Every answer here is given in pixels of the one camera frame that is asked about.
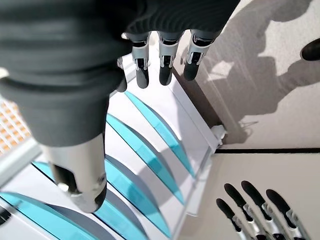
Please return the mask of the right robot hand black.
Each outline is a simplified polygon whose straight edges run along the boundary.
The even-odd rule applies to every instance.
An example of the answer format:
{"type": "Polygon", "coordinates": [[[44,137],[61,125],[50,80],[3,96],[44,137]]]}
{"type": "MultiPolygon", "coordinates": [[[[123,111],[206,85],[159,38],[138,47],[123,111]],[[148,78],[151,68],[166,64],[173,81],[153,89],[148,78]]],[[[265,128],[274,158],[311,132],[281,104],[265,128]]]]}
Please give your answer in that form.
{"type": "Polygon", "coordinates": [[[86,213],[107,192],[105,125],[118,59],[151,31],[216,38],[236,0],[3,0],[0,93],[17,104],[58,186],[86,213]]]}

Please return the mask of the left robot hand black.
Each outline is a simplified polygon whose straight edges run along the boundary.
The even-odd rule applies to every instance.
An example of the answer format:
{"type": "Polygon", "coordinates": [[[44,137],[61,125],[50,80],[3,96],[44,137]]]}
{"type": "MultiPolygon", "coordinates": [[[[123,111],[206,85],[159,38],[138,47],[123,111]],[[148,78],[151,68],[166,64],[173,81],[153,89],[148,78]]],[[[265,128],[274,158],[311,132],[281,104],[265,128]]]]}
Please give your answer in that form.
{"type": "Polygon", "coordinates": [[[241,182],[242,189],[259,208],[263,221],[260,221],[253,208],[246,202],[240,192],[230,183],[224,184],[225,192],[241,209],[250,230],[236,216],[231,207],[221,198],[216,199],[218,208],[233,225],[241,240],[310,240],[311,237],[298,215],[286,200],[275,190],[267,189],[266,196],[282,214],[286,225],[283,225],[270,204],[262,197],[256,187],[247,180],[241,182]]]}

